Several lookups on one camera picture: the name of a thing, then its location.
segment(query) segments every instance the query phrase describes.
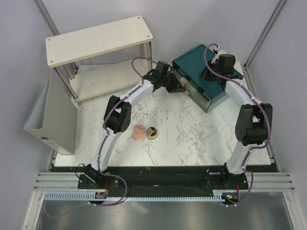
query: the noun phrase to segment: wall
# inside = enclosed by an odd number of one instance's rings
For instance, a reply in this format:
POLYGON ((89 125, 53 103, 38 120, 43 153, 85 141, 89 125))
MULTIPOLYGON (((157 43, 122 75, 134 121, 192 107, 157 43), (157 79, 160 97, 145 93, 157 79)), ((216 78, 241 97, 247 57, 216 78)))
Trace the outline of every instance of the wall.
POLYGON ((288 1, 250 67, 256 94, 273 105, 277 163, 290 172, 307 214, 307 2, 288 1))
POLYGON ((31 0, 0 3, 0 229, 21 229, 50 149, 23 126, 48 73, 51 36, 31 0))
MULTIPOLYGON (((171 61, 191 48, 217 43, 237 60, 252 51, 278 0, 43 0, 61 34, 142 15, 153 34, 153 59, 171 61)), ((139 56, 139 48, 83 63, 139 56)))

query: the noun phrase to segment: pink object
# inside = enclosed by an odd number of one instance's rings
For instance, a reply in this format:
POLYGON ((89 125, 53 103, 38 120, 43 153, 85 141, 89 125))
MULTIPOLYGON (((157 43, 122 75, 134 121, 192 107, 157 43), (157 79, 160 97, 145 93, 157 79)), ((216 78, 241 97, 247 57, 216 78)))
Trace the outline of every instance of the pink object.
POLYGON ((142 140, 143 137, 144 137, 144 133, 133 132, 133 134, 132 134, 132 138, 134 140, 142 140))
POLYGON ((142 125, 136 125, 134 127, 134 132, 137 132, 137 133, 143 133, 145 131, 145 127, 142 126, 142 125))

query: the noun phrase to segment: floor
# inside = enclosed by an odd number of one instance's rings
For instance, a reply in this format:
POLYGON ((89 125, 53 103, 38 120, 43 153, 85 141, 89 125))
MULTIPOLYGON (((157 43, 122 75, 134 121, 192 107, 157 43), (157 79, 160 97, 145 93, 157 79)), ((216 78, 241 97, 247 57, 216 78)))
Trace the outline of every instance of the floor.
MULTIPOLYGON (((82 201, 44 201, 59 215, 82 201)), ((111 207, 85 206, 61 218, 41 214, 44 230, 293 230, 282 194, 252 193, 238 207, 213 202, 124 202, 111 207)))
MULTIPOLYGON (((83 101, 78 108, 76 152, 70 156, 58 154, 55 166, 91 162, 104 135, 103 116, 109 97, 120 96, 129 89, 83 101)), ((160 88, 133 107, 131 125, 115 145, 109 165, 224 164, 236 145, 234 129, 238 112, 231 98, 206 114, 185 93, 168 94, 160 88), (134 141, 131 135, 137 124, 157 128, 158 137, 134 141)), ((253 165, 270 163, 266 149, 254 150, 248 162, 253 165)))

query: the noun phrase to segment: teal box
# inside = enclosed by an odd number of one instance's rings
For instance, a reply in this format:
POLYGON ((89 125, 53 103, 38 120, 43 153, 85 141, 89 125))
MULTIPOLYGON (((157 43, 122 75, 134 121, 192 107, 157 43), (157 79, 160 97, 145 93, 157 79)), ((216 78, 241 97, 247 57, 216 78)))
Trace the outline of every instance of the teal box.
MULTIPOLYGON (((189 97, 207 113, 228 98, 228 95, 215 81, 207 81, 200 77, 200 73, 206 68, 203 58, 205 48, 206 46, 201 44, 177 57, 173 60, 173 69, 180 82, 186 85, 189 97)), ((212 60, 214 56, 211 50, 207 51, 207 60, 212 60)), ((235 74, 243 79, 243 75, 236 70, 235 74)))

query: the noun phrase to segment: wooden shelf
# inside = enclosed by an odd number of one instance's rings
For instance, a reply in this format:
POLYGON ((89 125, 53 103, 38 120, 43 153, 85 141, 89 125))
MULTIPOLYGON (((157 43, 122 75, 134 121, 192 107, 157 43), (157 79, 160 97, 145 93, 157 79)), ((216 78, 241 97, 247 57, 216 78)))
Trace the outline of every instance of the wooden shelf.
POLYGON ((56 67, 152 39, 142 16, 136 16, 47 38, 47 61, 50 67, 56 67))
MULTIPOLYGON (((137 59, 134 66, 141 75, 148 72, 147 60, 137 59)), ((140 81, 139 75, 132 69, 131 60, 113 65, 102 65, 102 67, 75 75, 70 80, 73 90, 81 102, 108 92, 134 86, 140 81)))

